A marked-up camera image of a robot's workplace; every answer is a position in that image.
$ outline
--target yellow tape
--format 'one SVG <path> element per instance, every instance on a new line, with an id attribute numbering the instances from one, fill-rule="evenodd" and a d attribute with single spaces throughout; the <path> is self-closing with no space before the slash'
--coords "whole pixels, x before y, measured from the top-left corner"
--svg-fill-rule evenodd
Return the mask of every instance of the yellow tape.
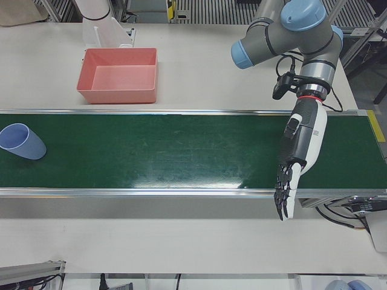
<path id="1" fill-rule="evenodd" d="M 375 113 L 373 110 L 367 110 L 367 115 L 369 118 L 369 122 L 371 123 L 372 129 L 374 130 L 376 140 L 378 142 L 385 142 L 386 138 L 383 135 L 382 128 L 380 128 L 380 125 L 376 119 Z"/>
<path id="2" fill-rule="evenodd" d="M 167 0 L 168 19 L 172 20 L 175 17 L 176 0 Z"/>

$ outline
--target metal shelf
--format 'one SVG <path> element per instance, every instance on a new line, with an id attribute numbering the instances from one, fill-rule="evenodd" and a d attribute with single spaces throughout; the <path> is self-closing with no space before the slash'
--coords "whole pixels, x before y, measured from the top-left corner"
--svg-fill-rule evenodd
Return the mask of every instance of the metal shelf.
<path id="1" fill-rule="evenodd" d="M 70 22 L 76 12 L 72 0 L 33 0 L 35 4 L 46 8 L 49 22 Z"/>
<path id="2" fill-rule="evenodd" d="M 235 0 L 179 0 L 178 24 L 249 24 L 258 4 L 237 4 Z"/>
<path id="3" fill-rule="evenodd" d="M 339 0 L 322 0 L 328 14 L 334 11 Z M 347 0 L 333 24 L 341 28 L 344 34 L 351 34 L 356 28 L 368 28 L 375 25 L 372 8 L 365 0 Z"/>

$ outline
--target red ring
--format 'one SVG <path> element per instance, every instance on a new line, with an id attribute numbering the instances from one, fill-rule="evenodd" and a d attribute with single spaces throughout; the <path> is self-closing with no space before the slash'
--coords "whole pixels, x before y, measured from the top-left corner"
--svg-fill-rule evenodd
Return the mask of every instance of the red ring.
<path id="1" fill-rule="evenodd" d="M 322 103 L 322 100 L 320 98 L 317 98 L 317 97 L 315 97 L 313 95 L 303 95 L 303 96 L 299 97 L 298 100 L 300 98 L 313 98 L 313 99 L 318 100 L 318 101 L 320 101 Z"/>

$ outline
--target gray floor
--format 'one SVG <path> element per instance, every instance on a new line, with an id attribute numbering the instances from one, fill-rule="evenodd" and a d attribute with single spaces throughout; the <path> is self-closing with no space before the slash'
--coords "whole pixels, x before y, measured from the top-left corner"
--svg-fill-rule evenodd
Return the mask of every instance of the gray floor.
<path id="1" fill-rule="evenodd" d="M 387 96 L 379 105 L 373 100 L 387 82 L 387 64 L 376 64 L 349 81 L 359 109 L 373 110 L 382 132 L 387 137 Z M 387 142 L 379 143 L 383 156 L 387 159 Z"/>

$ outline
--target black plug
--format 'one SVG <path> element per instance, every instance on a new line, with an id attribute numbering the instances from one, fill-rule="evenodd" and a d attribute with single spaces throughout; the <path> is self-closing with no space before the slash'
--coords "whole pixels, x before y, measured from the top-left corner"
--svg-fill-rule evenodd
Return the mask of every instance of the black plug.
<path id="1" fill-rule="evenodd" d="M 109 287 L 108 287 L 108 284 L 106 284 L 105 274 L 102 273 L 101 279 L 99 282 L 99 290 L 108 290 L 108 289 L 109 289 Z"/>

